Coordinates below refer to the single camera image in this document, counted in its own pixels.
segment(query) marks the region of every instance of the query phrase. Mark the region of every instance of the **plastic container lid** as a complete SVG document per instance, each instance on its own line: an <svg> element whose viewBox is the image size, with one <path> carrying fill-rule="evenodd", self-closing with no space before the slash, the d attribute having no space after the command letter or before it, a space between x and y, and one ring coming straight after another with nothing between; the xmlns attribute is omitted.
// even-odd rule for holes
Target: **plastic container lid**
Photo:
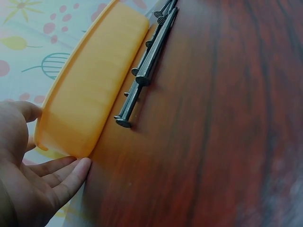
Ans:
<svg viewBox="0 0 303 227"><path fill-rule="evenodd" d="M39 148L91 153L148 27L146 17L119 0L108 4L46 96L35 131Z"/></svg>

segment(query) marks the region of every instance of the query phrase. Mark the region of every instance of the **nail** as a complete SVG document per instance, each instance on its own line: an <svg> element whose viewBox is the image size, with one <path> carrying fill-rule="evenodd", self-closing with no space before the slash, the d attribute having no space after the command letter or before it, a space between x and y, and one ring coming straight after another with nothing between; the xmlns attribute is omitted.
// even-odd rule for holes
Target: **nail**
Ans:
<svg viewBox="0 0 303 227"><path fill-rule="evenodd" d="M132 73L134 76L137 76L137 74L138 74L138 72L139 72L139 68L141 67L143 61L145 60L145 58L146 58L146 56L147 56L147 54L148 54L148 51L149 51L149 49L147 49L147 50L144 52L143 57L142 57L142 58L140 59L140 61L139 61L138 67L132 68L132 69L131 69L131 73Z"/></svg>
<svg viewBox="0 0 303 227"><path fill-rule="evenodd" d="M155 30L155 32L152 34L151 39L145 42L145 46L146 46L147 48L151 48L151 47L152 47L152 45L153 45L153 43L155 42L155 39L156 39L156 37L157 37L157 35L158 35L158 33L159 33L161 27L162 27L162 25L158 25L157 28L156 28L156 30Z"/></svg>
<svg viewBox="0 0 303 227"><path fill-rule="evenodd" d="M159 17L159 18L157 19L157 23L158 23L159 25L163 25L163 24L165 23L165 20L166 20L167 16L172 12L172 10L174 9L174 7L175 7L176 4L177 4L177 1L178 1L178 0L173 0L173 1L170 3L169 7L167 8L166 13L164 13L164 16Z"/></svg>
<svg viewBox="0 0 303 227"><path fill-rule="evenodd" d="M148 52L148 55L143 62L142 66L139 69L139 72L136 76L136 81L141 86L148 86L150 84L149 74L152 70L154 63L156 62L157 56L160 52L160 49L163 45L164 39L169 32L169 29L174 22L175 16L177 15L178 8L174 8L172 12L167 17L164 25L161 27L159 34L157 35L154 44Z"/></svg>
<svg viewBox="0 0 303 227"><path fill-rule="evenodd" d="M116 115L116 116L114 116L115 119L121 118L121 117L123 116L123 114L124 114L124 112L125 112L125 109L126 109L126 107L127 107L127 104L128 104L128 102L129 102L129 100L130 100L130 99L128 98L128 96L129 96L129 94L132 94L132 93L134 92L134 88L135 88L135 85L136 85L136 84L137 84L137 82L134 81L133 84L131 85L131 87L129 88L129 92L125 92L125 93L124 93L124 95L125 95L126 93L128 93L127 96L126 96L127 99L125 100L125 102L124 102L124 104L123 104L123 106L122 106L122 108L121 108L119 114Z"/></svg>
<svg viewBox="0 0 303 227"><path fill-rule="evenodd" d="M127 99L129 98L129 101L126 104L124 113L120 118L116 119L117 124L125 128L131 128L132 125L129 122L129 118L133 112L134 106L138 100L141 90L142 90L142 86L136 83L134 86L134 92L127 97Z"/></svg>
<svg viewBox="0 0 303 227"><path fill-rule="evenodd" d="M171 2L171 0L167 0L160 11L154 11L154 13L153 13L154 16L156 18L162 17L163 16L163 11L166 9L166 7L169 5L170 2Z"/></svg>

